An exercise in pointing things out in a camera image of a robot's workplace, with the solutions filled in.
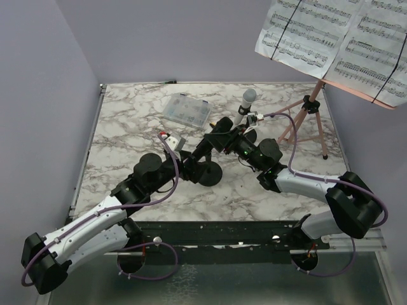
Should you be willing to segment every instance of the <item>black round base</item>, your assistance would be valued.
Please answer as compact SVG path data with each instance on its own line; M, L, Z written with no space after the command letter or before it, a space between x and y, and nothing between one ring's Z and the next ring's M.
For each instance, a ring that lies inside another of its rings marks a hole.
M249 140L252 143L255 143L257 140L257 132L255 130L251 130L248 133L244 135L247 140Z
M311 257L308 257L306 253L291 254L291 259L298 267L305 271L311 271L318 265L318 255L314 253Z
M206 172L203 173L201 179L199 180L199 184L208 187L215 186L222 179L222 168L213 161L209 161L207 164L209 167Z

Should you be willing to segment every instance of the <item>wall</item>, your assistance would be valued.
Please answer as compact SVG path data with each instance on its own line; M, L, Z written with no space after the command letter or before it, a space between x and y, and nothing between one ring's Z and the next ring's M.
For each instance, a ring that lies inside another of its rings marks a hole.
M24 240L63 224L99 83L54 0L1 1L0 41L0 304L34 304Z
M352 171L389 208L382 231L407 301L407 105L386 110L328 85L326 94Z
M103 83L314 81L254 52L270 0L57 0Z

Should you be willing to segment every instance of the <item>marble surface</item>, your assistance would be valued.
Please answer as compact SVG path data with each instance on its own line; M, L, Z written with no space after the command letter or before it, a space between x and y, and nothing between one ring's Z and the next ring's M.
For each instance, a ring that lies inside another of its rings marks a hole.
M145 153L163 157L157 133L167 131L186 138L185 150L192 151L204 132L162 118L161 112L173 93L185 93L203 98L212 104L210 121L223 116L233 119L243 92L254 88L258 94L252 110L259 113L277 111L312 92L315 84L222 84L192 83L176 85L118 84L107 87L99 122L90 150L88 163L75 209L76 215L94 207L107 196L117 183L132 172ZM302 142L293 162L293 168L306 172L339 175L346 170L341 149L333 129L322 92L317 97L328 147L328 160L323 160L320 143ZM300 107L295 107L294 116ZM286 118L267 119L258 129L258 141L266 137L278 138L289 124ZM314 115L307 116L299 138L317 135ZM287 163L292 145L281 143ZM173 196L166 202L145 207L133 214L135 220L294 220L307 213L326 211L328 207L310 198L296 194L277 194L265 191L258 183L256 173L242 166L233 154L225 156L214 150L213 160L223 169L221 182L204 187L180 180ZM152 200L162 197L152 195Z

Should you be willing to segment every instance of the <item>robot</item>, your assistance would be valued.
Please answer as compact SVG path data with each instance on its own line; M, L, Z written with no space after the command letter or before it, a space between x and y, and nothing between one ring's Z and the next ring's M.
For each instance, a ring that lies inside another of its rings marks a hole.
M154 153L145 154L134 166L134 172L85 215L44 236L34 233L27 237L21 260L25 268L23 285L34 285L39 294L45 294L61 285L78 266L98 255L138 245L160 245L153 247L153 251L160 252L162 245L168 244L161 238L148 236L129 217L142 207L166 200L175 191L179 179L207 187L216 185L221 180L222 169L211 160L213 149L234 153L245 160L259 173L257 179L267 191L296 193L329 205L330 211L305 215L295 225L283 228L284 234L278 238L289 249L309 249L315 240L329 234L346 233L352 238L363 238L371 227L384 223L385 219L378 224L375 221L383 211L387 217L385 206L355 173L323 176L298 172L291 168L291 162L288 166L280 163L282 153L274 139L264 139L256 146L247 137L249 128L258 121L287 114L263 116L249 112L246 115L246 124L234 128L229 118L219 120L193 152L182 150L185 143L182 137L161 133L165 160ZM151 202L151 195L171 180L174 185L169 193ZM149 252L144 251L145 248L136 266L128 261L119 262L129 278L142 266L144 258L149 258ZM315 266L301 265L308 270ZM32 283L25 282L27 275Z

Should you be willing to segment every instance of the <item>music notes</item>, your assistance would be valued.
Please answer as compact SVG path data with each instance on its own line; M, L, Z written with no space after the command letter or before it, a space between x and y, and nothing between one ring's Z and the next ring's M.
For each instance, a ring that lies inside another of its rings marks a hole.
M362 2L302 0L296 9L298 0L273 0L256 51L322 78L335 59L350 21Z
M407 0L365 3L325 78L391 106L407 102L406 14Z

